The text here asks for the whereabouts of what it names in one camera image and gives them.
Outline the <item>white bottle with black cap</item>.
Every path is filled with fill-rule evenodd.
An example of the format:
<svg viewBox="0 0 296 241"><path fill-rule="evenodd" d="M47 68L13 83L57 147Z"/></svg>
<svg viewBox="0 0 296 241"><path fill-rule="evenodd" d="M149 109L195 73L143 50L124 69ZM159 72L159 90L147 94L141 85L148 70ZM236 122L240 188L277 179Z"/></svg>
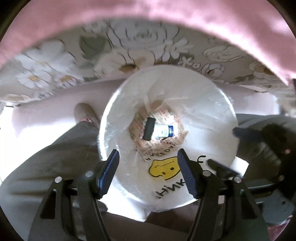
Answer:
<svg viewBox="0 0 296 241"><path fill-rule="evenodd" d="M162 140L174 136L174 127L171 125L162 125L156 122L155 118L148 117L144 126L142 139L145 141Z"/></svg>

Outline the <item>white trash bag lined bin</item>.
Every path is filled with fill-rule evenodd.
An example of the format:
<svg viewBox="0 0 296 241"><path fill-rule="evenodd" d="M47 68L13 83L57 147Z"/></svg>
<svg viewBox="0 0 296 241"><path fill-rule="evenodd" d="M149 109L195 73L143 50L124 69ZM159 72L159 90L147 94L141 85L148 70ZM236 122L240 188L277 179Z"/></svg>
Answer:
<svg viewBox="0 0 296 241"><path fill-rule="evenodd" d="M204 170L213 159L230 167L238 140L231 101L211 80L182 67L157 65L132 74L109 100L98 147L120 155L114 186L148 211L194 201L177 161L184 149Z"/></svg>

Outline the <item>grey trousers leg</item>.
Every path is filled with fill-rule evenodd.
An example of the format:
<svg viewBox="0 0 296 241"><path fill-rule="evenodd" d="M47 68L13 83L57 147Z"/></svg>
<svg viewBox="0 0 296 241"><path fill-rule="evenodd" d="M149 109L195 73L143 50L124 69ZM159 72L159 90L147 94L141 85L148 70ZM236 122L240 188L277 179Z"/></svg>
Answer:
<svg viewBox="0 0 296 241"><path fill-rule="evenodd" d="M99 129L83 121L15 169L1 185L1 207L24 240L44 195L58 176L76 179L99 162Z"/></svg>

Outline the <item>beige shoe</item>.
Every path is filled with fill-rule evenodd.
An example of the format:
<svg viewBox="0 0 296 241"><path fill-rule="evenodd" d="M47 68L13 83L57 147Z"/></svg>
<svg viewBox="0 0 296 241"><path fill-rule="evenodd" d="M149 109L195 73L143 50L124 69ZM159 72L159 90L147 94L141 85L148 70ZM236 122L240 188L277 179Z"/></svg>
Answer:
<svg viewBox="0 0 296 241"><path fill-rule="evenodd" d="M89 104L78 103L74 107L73 115L76 123L88 122L97 128L100 127L100 119Z"/></svg>

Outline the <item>pink floral bed sheet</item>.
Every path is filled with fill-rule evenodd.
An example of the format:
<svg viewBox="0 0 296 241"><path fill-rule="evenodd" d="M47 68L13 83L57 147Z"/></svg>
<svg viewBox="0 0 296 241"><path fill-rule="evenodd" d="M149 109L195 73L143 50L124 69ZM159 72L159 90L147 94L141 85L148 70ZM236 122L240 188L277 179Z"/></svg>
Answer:
<svg viewBox="0 0 296 241"><path fill-rule="evenodd" d="M295 1L1 1L1 106L171 64L295 115Z"/></svg>

